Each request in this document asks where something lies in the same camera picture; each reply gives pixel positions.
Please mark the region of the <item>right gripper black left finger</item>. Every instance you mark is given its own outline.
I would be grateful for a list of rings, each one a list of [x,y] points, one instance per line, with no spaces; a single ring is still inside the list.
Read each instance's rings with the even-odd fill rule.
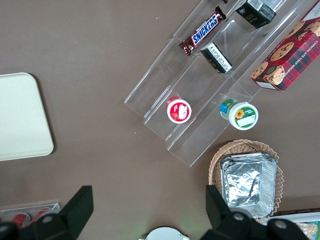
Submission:
[[[59,211],[42,215],[30,228],[31,240],[76,240],[94,210],[93,188],[82,186]]]

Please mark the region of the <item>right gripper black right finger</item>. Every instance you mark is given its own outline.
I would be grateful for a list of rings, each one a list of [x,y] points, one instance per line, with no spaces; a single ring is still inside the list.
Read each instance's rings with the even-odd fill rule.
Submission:
[[[215,185],[205,189],[205,208],[211,224],[205,240],[266,240],[267,227],[247,214],[231,211]]]

